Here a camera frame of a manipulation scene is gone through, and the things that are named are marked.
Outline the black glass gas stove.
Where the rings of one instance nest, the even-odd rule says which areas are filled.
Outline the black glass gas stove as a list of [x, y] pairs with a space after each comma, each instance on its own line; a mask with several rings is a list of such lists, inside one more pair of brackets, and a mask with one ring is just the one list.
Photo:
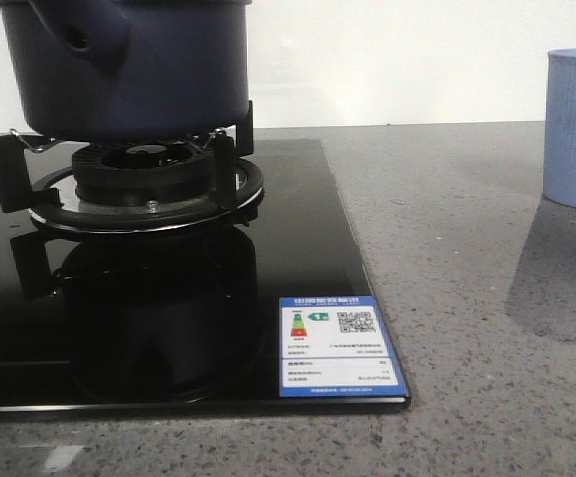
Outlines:
[[321, 145], [261, 141], [253, 162], [265, 196], [246, 226], [63, 239], [0, 207], [0, 420], [410, 405], [408, 385], [279, 394], [279, 299], [374, 294]]

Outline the dark blue cooking pot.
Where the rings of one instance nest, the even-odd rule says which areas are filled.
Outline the dark blue cooking pot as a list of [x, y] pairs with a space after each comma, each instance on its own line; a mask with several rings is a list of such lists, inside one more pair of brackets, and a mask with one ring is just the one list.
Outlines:
[[248, 111], [243, 1], [1, 1], [36, 132], [110, 143], [232, 126]]

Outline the black pot support grate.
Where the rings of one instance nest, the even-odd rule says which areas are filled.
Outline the black pot support grate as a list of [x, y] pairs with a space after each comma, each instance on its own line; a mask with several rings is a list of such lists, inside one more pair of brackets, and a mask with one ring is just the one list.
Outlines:
[[264, 195], [263, 174], [247, 159], [254, 151], [251, 112], [239, 120], [233, 136], [218, 128], [177, 140], [87, 145], [186, 144], [210, 152], [213, 173], [208, 189], [190, 199], [170, 203], [150, 200], [139, 206], [112, 206], [82, 199], [76, 193], [72, 159], [67, 168], [32, 183], [27, 153], [44, 153], [58, 143], [56, 139], [22, 135], [16, 130], [0, 136], [0, 205], [4, 212], [26, 210], [39, 226], [75, 235], [140, 234], [224, 219], [246, 224], [254, 218]]

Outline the blue ribbed plastic cup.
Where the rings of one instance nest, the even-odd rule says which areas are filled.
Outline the blue ribbed plastic cup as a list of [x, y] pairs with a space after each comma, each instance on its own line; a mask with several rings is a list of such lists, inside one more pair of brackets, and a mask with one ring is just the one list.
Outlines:
[[576, 48], [548, 53], [543, 194], [576, 208]]

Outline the blue energy label sticker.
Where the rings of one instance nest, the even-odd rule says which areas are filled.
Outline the blue energy label sticker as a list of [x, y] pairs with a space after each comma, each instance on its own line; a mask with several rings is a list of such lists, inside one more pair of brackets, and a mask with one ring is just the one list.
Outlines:
[[279, 299], [284, 398], [409, 397], [372, 296]]

